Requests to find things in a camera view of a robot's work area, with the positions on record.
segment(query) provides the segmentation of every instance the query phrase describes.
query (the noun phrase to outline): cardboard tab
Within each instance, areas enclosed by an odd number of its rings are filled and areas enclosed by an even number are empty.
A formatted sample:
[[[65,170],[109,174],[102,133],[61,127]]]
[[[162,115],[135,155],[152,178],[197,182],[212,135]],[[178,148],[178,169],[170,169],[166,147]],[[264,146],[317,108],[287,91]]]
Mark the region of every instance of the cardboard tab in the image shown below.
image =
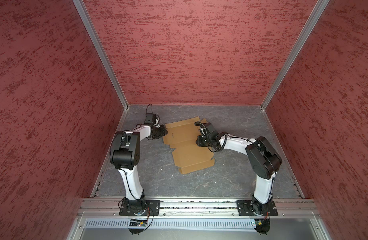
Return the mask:
[[[164,143],[175,148],[172,152],[173,161],[181,174],[187,174],[215,164],[213,153],[207,147],[196,144],[197,136],[201,135],[200,127],[194,122],[200,118],[191,118],[179,122],[165,124],[168,134],[163,137]]]

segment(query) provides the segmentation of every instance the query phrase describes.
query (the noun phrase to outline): workstation enclosure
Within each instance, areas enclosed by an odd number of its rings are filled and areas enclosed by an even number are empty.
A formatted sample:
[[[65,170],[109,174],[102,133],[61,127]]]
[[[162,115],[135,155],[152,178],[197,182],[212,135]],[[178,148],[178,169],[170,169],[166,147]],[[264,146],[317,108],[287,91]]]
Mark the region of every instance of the workstation enclosure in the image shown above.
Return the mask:
[[[108,153],[148,104],[163,124],[198,116],[266,137],[283,163],[268,236],[139,237],[368,239],[368,1],[0,1],[0,239],[137,237],[105,225],[122,223],[125,195]],[[249,224],[235,206],[255,187],[245,155],[181,174],[172,151],[141,141],[156,223]]]

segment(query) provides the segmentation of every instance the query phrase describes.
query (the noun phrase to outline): side wall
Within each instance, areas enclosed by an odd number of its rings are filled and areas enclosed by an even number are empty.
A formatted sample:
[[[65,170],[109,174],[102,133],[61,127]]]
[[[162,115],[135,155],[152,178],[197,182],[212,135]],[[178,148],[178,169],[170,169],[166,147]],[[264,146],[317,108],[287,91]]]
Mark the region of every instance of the side wall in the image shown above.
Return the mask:
[[[259,105],[316,0],[85,0],[130,104]]]
[[[266,111],[332,237],[368,239],[368,1],[330,1]]]
[[[0,239],[65,239],[122,113],[71,0],[0,1]]]

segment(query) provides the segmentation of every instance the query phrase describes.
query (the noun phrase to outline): gray marble surface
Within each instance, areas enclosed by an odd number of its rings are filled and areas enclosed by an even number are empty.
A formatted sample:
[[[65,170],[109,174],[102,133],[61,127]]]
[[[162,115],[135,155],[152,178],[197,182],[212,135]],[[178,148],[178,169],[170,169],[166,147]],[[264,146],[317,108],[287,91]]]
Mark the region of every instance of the gray marble surface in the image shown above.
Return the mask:
[[[131,130],[136,124],[143,123],[145,107],[131,105],[122,129]],[[219,132],[245,138],[263,136],[273,144],[273,137],[258,106],[153,105],[153,112],[160,116],[161,124],[199,116],[200,119],[206,118]],[[182,175],[173,162],[172,151],[162,138],[141,141],[138,171],[146,196],[250,198],[253,194],[256,175],[247,156],[223,150],[215,153],[214,166]],[[109,165],[96,195],[125,195],[123,180],[113,165]],[[277,173],[273,195],[298,197],[294,182],[284,166]]]

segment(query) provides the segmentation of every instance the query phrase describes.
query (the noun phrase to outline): black mounting plate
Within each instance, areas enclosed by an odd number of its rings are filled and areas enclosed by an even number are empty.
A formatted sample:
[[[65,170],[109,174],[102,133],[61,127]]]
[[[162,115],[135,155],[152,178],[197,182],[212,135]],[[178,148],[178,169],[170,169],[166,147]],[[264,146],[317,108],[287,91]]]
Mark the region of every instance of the black mounting plate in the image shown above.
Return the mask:
[[[159,215],[159,212],[160,212],[160,200],[145,200],[145,202],[147,203],[147,205],[149,207],[149,214],[150,214],[150,216],[152,216],[152,215],[158,216]],[[147,211],[145,211],[141,215],[135,215],[127,207],[126,203],[124,201],[122,201],[121,202],[121,206],[120,206],[119,215],[120,216],[146,216],[147,215]]]
[[[258,217],[252,211],[251,202],[252,202],[251,200],[237,200],[236,201],[239,216],[255,216],[255,217]],[[276,205],[274,204],[273,201],[271,201],[269,203],[269,214],[270,214],[270,216],[273,216],[273,217],[279,215],[278,212],[277,212]]]

